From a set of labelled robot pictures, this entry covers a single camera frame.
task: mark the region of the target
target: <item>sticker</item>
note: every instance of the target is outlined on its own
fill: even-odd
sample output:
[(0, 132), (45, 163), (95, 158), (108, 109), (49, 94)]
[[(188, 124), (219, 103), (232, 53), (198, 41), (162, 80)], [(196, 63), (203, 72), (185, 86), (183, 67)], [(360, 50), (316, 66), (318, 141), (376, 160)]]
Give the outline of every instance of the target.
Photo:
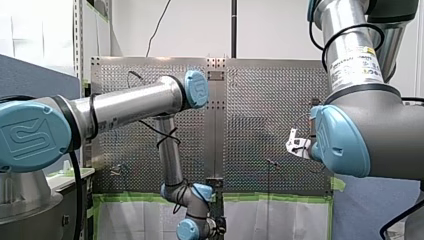
[(348, 49), (348, 54), (330, 66), (333, 90), (361, 82), (383, 83), (375, 51), (369, 47)]

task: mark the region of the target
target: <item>black cable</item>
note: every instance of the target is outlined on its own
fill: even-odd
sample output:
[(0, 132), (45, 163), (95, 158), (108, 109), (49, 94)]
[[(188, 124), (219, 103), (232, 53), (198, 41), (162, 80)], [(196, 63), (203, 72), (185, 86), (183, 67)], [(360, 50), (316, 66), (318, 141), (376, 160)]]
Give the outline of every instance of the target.
[(171, 130), (171, 132), (169, 132), (169, 134), (166, 134), (166, 133), (161, 132), (161, 131), (159, 131), (159, 130), (155, 129), (154, 127), (150, 126), (148, 123), (144, 122), (143, 120), (139, 120), (138, 122), (140, 122), (140, 123), (144, 124), (144, 126), (148, 127), (150, 130), (154, 131), (155, 133), (160, 134), (160, 135), (162, 135), (162, 136), (164, 136), (164, 137), (165, 137), (165, 138), (162, 138), (162, 139), (161, 139), (161, 140), (160, 140), (160, 141), (156, 144), (156, 147), (159, 147), (159, 145), (160, 145), (163, 141), (165, 141), (167, 138), (174, 139), (175, 141), (177, 141), (177, 144), (178, 144), (178, 145), (180, 145), (180, 144), (181, 144), (181, 140), (180, 140), (180, 139), (178, 139), (178, 138), (176, 138), (176, 137), (172, 136), (172, 134), (173, 134), (175, 131), (177, 131), (177, 129), (178, 129), (177, 127), (175, 127), (174, 129), (172, 129), (172, 130)]
[(395, 218), (390, 220), (388, 223), (384, 224), (384, 226), (381, 227), (381, 229), (380, 229), (380, 237), (383, 240), (386, 240), (385, 233), (389, 228), (391, 228), (393, 225), (395, 225), (395, 223), (399, 222), (400, 220), (402, 220), (402, 219), (406, 218), (407, 216), (411, 215), (412, 213), (416, 212), (417, 210), (419, 210), (423, 206), (424, 206), (424, 200), (421, 200), (420, 202), (418, 202), (414, 206), (410, 207), (409, 209), (407, 209), (403, 213), (399, 214), (398, 216), (396, 216)]
[[(140, 81), (143, 81), (143, 77), (142, 77), (140, 74), (138, 74), (138, 73), (137, 73), (137, 72), (135, 72), (135, 71), (128, 71), (128, 75), (127, 75), (127, 84), (128, 84), (128, 88), (131, 88), (131, 86), (130, 86), (130, 82), (129, 82), (129, 80), (128, 80), (128, 78), (129, 78), (129, 75), (130, 75), (130, 74), (132, 74), (132, 75), (136, 76), (136, 77), (137, 77)], [(164, 138), (162, 138), (159, 142), (157, 142), (157, 144), (156, 144), (156, 147), (157, 147), (157, 148), (159, 148), (159, 145), (160, 145), (163, 141), (165, 141), (166, 139), (168, 139), (168, 138), (171, 138), (171, 139), (174, 139), (175, 141), (177, 141), (177, 144), (178, 144), (178, 145), (180, 145), (180, 144), (181, 144), (181, 140), (180, 140), (180, 139), (178, 139), (177, 137), (172, 136), (172, 134), (173, 134), (175, 131), (177, 131), (177, 129), (178, 129), (177, 127), (175, 127), (174, 129), (172, 129), (169, 133), (164, 133), (164, 132), (161, 132), (161, 131), (157, 130), (156, 128), (154, 128), (154, 127), (150, 126), (150, 124), (146, 123), (146, 122), (145, 122), (145, 121), (143, 121), (143, 120), (138, 120), (138, 122), (142, 123), (144, 126), (148, 127), (150, 130), (154, 131), (155, 133), (157, 133), (157, 134), (160, 134), (160, 135), (164, 136)]]
[[(25, 96), (25, 95), (15, 95), (15, 96), (7, 96), (0, 98), (0, 103), (10, 102), (10, 101), (28, 101), (33, 100), (34, 97)], [(81, 179), (81, 172), (79, 169), (78, 159), (75, 155), (75, 151), (69, 153), (69, 157), (71, 158), (71, 163), (74, 169), (74, 178), (75, 178), (75, 187), (77, 190), (77, 213), (75, 219), (75, 230), (74, 230), (74, 240), (80, 239), (80, 233), (82, 229), (83, 222), (83, 184)]]
[(311, 19), (311, 21), (309, 21), (309, 38), (311, 39), (311, 42), (315, 45), (315, 47), (316, 48), (318, 48), (319, 50), (321, 50), (321, 51), (323, 51), (324, 50), (324, 48), (323, 47), (321, 47), (316, 41), (315, 41), (315, 38), (314, 38), (314, 33), (313, 33), (313, 31), (312, 31), (312, 25), (313, 25), (313, 23), (314, 23), (314, 12), (315, 12), (315, 9), (317, 8), (317, 6), (318, 6), (318, 4), (320, 3), (321, 1), (315, 1), (315, 5), (313, 6), (313, 9), (312, 9), (312, 19)]
[(26, 95), (12, 95), (0, 98), (0, 103), (10, 102), (10, 101), (29, 101), (33, 100), (35, 97), (26, 96)]
[(420, 97), (403, 97), (402, 101), (405, 102), (424, 102), (424, 98)]
[(174, 206), (174, 209), (173, 209), (173, 211), (172, 211), (172, 213), (173, 214), (176, 214), (180, 209), (181, 209), (181, 207), (182, 207), (182, 200), (183, 200), (183, 197), (184, 197), (184, 195), (185, 195), (185, 193), (187, 192), (187, 189), (189, 188), (189, 187), (193, 187), (193, 189), (194, 189), (194, 191), (196, 191), (196, 193), (200, 196), (200, 198), (202, 199), (202, 201), (206, 204), (206, 206), (208, 207), (208, 212), (210, 212), (210, 206), (209, 206), (209, 202), (205, 199), (205, 197), (200, 193), (200, 191), (197, 189), (197, 187), (196, 186), (194, 186), (194, 185), (192, 185), (192, 184), (190, 184), (189, 182), (188, 182), (188, 180), (187, 179), (183, 179), (183, 185), (184, 185), (184, 187), (181, 187), (179, 190), (178, 190), (178, 192), (177, 192), (177, 199), (176, 199), (176, 203), (175, 203), (175, 206)]
[(184, 194), (187, 192), (188, 185), (189, 185), (187, 179), (185, 178), (183, 179), (183, 184), (184, 184), (184, 187), (180, 188), (177, 192), (177, 199), (176, 199), (177, 202), (175, 203), (174, 210), (172, 210), (172, 214), (176, 214), (181, 209), (182, 200), (183, 200)]
[(315, 41), (314, 33), (313, 33), (313, 31), (312, 31), (312, 25), (313, 25), (313, 21), (309, 22), (309, 38), (311, 39), (312, 43), (314, 44), (314, 46), (315, 46), (316, 48), (318, 48), (319, 50), (323, 51), (323, 50), (324, 50), (324, 48), (323, 48), (323, 47), (321, 47), (321, 46), (320, 46), (320, 45), (319, 45), (319, 44)]
[(83, 191), (83, 184), (82, 184), (82, 178), (81, 178), (81, 172), (79, 169), (78, 159), (75, 155), (75, 152), (72, 151), (69, 153), (69, 157), (71, 157), (72, 166), (74, 169), (74, 177), (75, 177), (75, 187), (77, 190), (77, 216), (75, 218), (75, 232), (74, 232), (74, 240), (80, 239), (80, 233), (82, 229), (82, 223), (83, 223), (83, 208), (82, 208), (82, 191)]
[(169, 4), (170, 4), (170, 3), (171, 3), (171, 0), (168, 0), (168, 2), (166, 3), (165, 9), (163, 10), (162, 15), (161, 15), (161, 16), (160, 16), (160, 18), (159, 18), (158, 24), (156, 25), (155, 32), (154, 32), (154, 33), (153, 33), (153, 35), (150, 37), (150, 40), (149, 40), (149, 46), (147, 47), (146, 57), (148, 57), (148, 56), (149, 56), (149, 53), (150, 53), (150, 47), (152, 46), (153, 38), (155, 38), (156, 33), (158, 32), (158, 29), (159, 29), (160, 23), (162, 22), (162, 19), (163, 19), (163, 17), (165, 16), (166, 10), (168, 10), (168, 6), (169, 6)]
[(92, 93), (90, 95), (90, 115), (91, 115), (91, 120), (93, 121), (93, 134), (88, 138), (88, 140), (93, 140), (94, 138), (97, 137), (97, 135), (99, 134), (99, 122), (97, 121), (97, 115), (96, 115), (96, 109), (94, 108), (94, 98), (96, 98), (96, 96), (98, 96), (99, 94), (97, 93)]
[(130, 74), (136, 76), (138, 79), (140, 79), (140, 81), (143, 81), (143, 77), (140, 76), (140, 74), (138, 74), (136, 71), (128, 71), (128, 75), (127, 75), (127, 85), (128, 88), (131, 88), (130, 86)]
[(326, 62), (325, 62), (325, 60), (326, 60), (326, 57), (327, 57), (327, 51), (328, 51), (328, 49), (330, 48), (330, 46), (331, 46), (331, 44), (338, 38), (338, 37), (340, 37), (343, 33), (345, 33), (345, 32), (347, 32), (347, 31), (349, 31), (349, 30), (351, 30), (351, 29), (354, 29), (354, 28), (363, 28), (363, 27), (366, 27), (366, 28), (371, 28), (371, 29), (373, 29), (373, 30), (375, 30), (375, 31), (377, 31), (378, 32), (378, 34), (380, 34), (380, 42), (379, 42), (379, 44), (378, 44), (378, 46), (375, 48), (375, 50), (378, 50), (382, 45), (383, 45), (383, 42), (384, 42), (384, 38), (385, 38), (385, 35), (384, 35), (384, 32), (383, 32), (383, 30), (381, 30), (379, 27), (377, 27), (376, 25), (373, 25), (373, 24), (371, 24), (371, 23), (362, 23), (362, 24), (357, 24), (357, 25), (353, 25), (353, 26), (350, 26), (350, 27), (346, 27), (346, 28), (343, 28), (342, 30), (340, 30), (340, 31), (338, 31), (336, 34), (334, 34), (328, 41), (327, 41), (327, 43), (325, 44), (325, 46), (324, 46), (324, 50), (322, 51), (322, 55), (321, 55), (321, 62), (322, 62), (322, 66), (324, 67), (324, 69), (325, 69), (325, 71), (327, 72), (327, 64), (326, 64)]

